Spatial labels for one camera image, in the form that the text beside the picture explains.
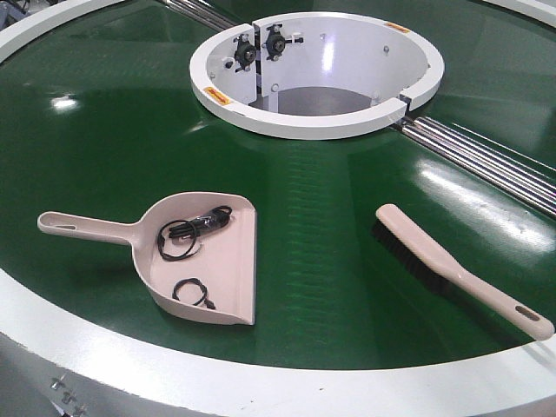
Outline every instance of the circular opening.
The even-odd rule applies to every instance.
[[[343,13],[266,17],[225,30],[191,58],[194,91],[244,129],[337,139],[399,121],[438,89],[444,63],[398,24]]]

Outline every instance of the dustpan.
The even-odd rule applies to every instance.
[[[221,205],[232,208],[229,223],[200,236],[201,246],[195,249],[195,255],[182,261],[161,257],[156,239],[162,226],[178,219],[193,219]],[[172,315],[214,324],[255,323],[256,212],[245,197],[188,192],[160,200],[131,224],[50,211],[38,217],[37,225],[51,235],[129,244],[137,273],[156,304]],[[168,239],[164,250],[183,252],[187,246]],[[172,298],[176,283],[190,278],[196,278],[207,289],[215,309],[194,305],[200,291],[195,285],[183,289],[178,300]]]

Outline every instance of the orange label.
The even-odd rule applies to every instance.
[[[403,26],[400,26],[399,24],[396,23],[392,23],[392,22],[388,22],[386,23],[386,26],[392,28],[392,29],[396,29],[399,30],[402,33],[409,33],[411,30],[409,30],[408,28],[404,28]]]
[[[207,87],[206,89],[204,89],[204,91],[222,106],[225,106],[226,104],[230,104],[232,102],[228,97],[223,95],[223,93],[221,93],[214,87]]]

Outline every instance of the screw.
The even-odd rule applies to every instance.
[[[63,393],[62,402],[64,404],[70,404],[72,401],[75,401],[76,397],[73,395],[73,391],[65,391]]]

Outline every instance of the dustpan handle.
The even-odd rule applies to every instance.
[[[56,211],[42,213],[36,220],[36,225],[44,233],[130,245],[134,232],[134,225],[105,220],[91,219],[79,215],[66,215]]]

